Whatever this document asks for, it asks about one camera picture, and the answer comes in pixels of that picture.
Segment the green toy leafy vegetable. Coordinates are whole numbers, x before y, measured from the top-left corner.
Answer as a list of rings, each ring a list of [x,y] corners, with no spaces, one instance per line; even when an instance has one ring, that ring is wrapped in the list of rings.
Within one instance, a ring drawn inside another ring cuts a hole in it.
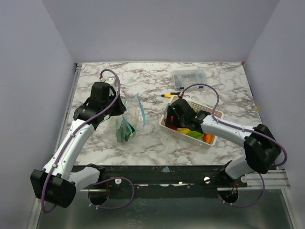
[[[116,126],[116,139],[119,143],[126,143],[135,134],[135,129],[125,119],[117,119]]]

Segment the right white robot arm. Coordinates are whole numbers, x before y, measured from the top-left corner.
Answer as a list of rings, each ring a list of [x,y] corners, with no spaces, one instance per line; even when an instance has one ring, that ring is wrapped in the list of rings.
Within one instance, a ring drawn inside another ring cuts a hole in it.
[[[212,113],[196,112],[190,104],[179,98],[167,107],[166,127],[187,128],[200,134],[212,134],[244,149],[244,156],[229,161],[219,175],[220,183],[230,187],[236,179],[249,173],[266,174],[281,153],[280,147],[267,126],[256,127],[226,123]]]

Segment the yellow toy banana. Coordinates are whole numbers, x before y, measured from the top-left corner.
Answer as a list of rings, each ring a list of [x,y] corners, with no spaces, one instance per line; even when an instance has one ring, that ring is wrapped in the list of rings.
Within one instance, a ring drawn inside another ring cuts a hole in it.
[[[190,130],[188,128],[183,128],[183,129],[177,129],[177,132],[182,133],[182,134],[188,134]]]

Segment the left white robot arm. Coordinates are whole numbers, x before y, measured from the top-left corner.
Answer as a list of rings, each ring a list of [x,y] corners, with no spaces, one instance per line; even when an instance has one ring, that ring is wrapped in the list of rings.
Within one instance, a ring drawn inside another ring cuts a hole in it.
[[[89,137],[106,116],[119,116],[126,111],[116,86],[95,82],[89,98],[78,107],[68,134],[55,155],[42,170],[33,170],[30,181],[36,198],[67,208],[76,192],[92,185],[102,188],[106,177],[102,166],[89,164],[73,172],[74,163]]]

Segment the orange red toy fruit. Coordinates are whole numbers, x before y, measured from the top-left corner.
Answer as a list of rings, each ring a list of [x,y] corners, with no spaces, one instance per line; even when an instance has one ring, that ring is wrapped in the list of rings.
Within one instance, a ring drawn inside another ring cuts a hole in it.
[[[214,138],[214,135],[212,135],[212,134],[204,134],[203,135],[203,141],[205,142],[205,143],[207,143],[207,144],[212,144],[212,142],[213,142],[213,138]]]

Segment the clear zip top bag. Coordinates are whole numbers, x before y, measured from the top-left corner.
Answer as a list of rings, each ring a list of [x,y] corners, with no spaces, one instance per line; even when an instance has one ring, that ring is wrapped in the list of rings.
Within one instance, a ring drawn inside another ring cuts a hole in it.
[[[130,141],[145,127],[146,116],[138,93],[126,98],[123,104],[127,110],[124,114],[118,116],[117,119],[125,119],[135,129],[136,132],[133,137],[129,139]]]

